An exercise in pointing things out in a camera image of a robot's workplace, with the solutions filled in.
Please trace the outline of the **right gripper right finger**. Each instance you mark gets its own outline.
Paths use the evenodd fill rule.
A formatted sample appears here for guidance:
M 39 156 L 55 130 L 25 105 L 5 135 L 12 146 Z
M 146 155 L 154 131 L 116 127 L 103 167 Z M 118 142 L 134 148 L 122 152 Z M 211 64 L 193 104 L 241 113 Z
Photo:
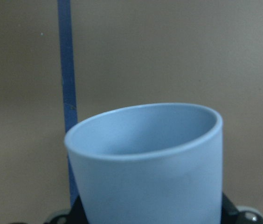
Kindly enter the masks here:
M 263 224 L 263 215 L 251 207 L 235 206 L 223 193 L 221 224 Z

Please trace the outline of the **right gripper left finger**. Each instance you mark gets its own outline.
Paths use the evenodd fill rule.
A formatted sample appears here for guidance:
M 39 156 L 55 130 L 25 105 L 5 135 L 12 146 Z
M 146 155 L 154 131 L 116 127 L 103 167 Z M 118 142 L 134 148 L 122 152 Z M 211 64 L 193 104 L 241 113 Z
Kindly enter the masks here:
M 53 212 L 44 221 L 44 224 L 88 224 L 83 204 L 78 196 L 70 209 Z

